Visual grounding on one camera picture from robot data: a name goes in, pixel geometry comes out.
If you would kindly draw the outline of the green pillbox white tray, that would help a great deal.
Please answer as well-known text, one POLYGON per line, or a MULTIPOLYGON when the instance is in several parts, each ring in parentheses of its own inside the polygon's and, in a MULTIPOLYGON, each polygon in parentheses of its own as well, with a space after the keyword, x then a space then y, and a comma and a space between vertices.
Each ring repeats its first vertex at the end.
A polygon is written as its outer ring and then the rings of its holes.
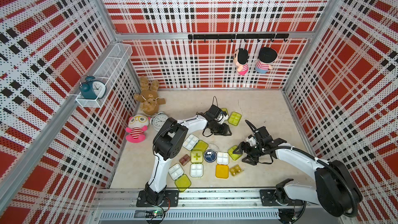
POLYGON ((229 116, 228 123, 233 126, 238 126, 241 118, 242 115, 240 113, 232 112, 231 115, 229 116))

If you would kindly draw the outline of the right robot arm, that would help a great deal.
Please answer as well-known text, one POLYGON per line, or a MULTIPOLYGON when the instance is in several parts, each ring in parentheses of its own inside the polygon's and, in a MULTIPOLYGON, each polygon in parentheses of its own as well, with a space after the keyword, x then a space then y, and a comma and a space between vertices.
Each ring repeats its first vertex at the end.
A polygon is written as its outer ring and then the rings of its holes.
POLYGON ((266 127, 256 129, 250 125, 252 135, 241 142, 233 153, 246 154, 244 163, 256 166, 260 157, 269 155, 271 160, 284 161, 309 176, 314 183, 306 185, 292 178, 275 187, 274 199, 280 205, 299 200, 323 207, 335 217, 356 217, 363 196, 347 167, 340 161, 327 161, 298 149, 287 141, 274 139, 266 127))

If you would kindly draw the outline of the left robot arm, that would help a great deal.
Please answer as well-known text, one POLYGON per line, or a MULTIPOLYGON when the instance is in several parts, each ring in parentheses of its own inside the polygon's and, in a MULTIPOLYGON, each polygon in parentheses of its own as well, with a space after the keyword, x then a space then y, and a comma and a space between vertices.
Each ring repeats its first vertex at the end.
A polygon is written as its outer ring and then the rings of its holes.
POLYGON ((229 115, 216 105, 212 105, 205 113, 197 113, 194 117, 176 120, 168 118, 153 140, 155 163, 150 179, 145 185, 144 193, 152 205, 163 202, 167 188, 166 178, 175 158, 186 139, 186 136, 196 131, 210 130, 210 135, 231 136, 232 132, 226 120, 229 115))

